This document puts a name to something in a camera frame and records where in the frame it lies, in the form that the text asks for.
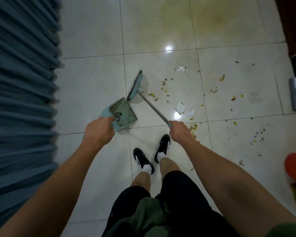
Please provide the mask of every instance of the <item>person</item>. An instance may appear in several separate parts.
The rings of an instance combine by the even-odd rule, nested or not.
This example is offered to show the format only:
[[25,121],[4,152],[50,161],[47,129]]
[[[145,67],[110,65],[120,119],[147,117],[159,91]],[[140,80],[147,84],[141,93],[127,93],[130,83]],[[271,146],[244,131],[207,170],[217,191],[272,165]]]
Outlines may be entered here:
[[[98,118],[87,125],[78,149],[5,223],[0,237],[61,235],[93,159],[114,136],[113,120]],[[183,122],[170,123],[170,135],[161,138],[154,156],[162,175],[160,194],[150,197],[155,169],[139,148],[134,149],[143,171],[115,201],[103,236],[296,236],[296,217],[260,183],[196,141]],[[222,215],[167,156],[171,141],[184,148]]]

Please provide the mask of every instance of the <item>white sock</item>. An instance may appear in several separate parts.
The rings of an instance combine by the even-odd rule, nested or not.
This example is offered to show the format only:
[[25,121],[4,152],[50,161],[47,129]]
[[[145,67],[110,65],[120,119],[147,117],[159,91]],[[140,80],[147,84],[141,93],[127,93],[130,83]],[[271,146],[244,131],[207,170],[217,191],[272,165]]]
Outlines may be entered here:
[[146,171],[147,173],[149,173],[151,175],[151,171],[152,171],[151,165],[150,164],[144,165],[143,171]]
[[166,157],[166,154],[163,153],[163,152],[158,152],[158,154],[157,154],[157,160],[158,160],[159,163],[160,163],[160,160],[161,160],[163,157]]

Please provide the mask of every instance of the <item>dustpan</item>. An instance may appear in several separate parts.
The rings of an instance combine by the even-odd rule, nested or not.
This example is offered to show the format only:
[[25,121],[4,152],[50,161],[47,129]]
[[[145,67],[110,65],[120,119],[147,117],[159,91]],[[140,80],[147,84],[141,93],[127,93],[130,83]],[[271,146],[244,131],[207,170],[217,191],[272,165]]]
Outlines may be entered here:
[[111,123],[111,127],[115,132],[122,130],[137,120],[135,113],[131,109],[125,97],[104,108],[101,117],[110,116],[115,118],[115,120]]

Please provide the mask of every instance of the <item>blue curtain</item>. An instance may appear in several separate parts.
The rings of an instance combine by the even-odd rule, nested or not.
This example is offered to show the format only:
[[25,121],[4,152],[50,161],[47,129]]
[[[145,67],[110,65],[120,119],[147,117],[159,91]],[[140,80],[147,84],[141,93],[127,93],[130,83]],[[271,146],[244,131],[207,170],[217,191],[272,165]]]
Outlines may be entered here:
[[0,0],[0,227],[57,167],[49,102],[60,65],[59,7],[60,0]]

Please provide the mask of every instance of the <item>green sleeve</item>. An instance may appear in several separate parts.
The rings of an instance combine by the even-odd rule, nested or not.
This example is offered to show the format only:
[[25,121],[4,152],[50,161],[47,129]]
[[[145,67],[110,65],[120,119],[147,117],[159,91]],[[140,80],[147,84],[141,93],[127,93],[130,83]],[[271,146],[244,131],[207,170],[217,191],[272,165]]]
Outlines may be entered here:
[[278,225],[271,229],[265,237],[296,237],[296,223]]

